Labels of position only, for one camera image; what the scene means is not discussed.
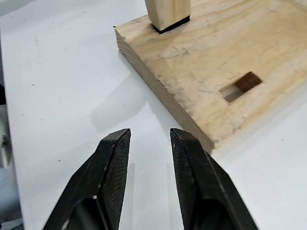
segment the rectangular slot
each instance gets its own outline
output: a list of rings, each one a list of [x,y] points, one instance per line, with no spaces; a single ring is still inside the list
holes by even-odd
[[[221,89],[220,93],[226,101],[231,103],[260,83],[262,80],[256,74],[248,72],[234,84]]]

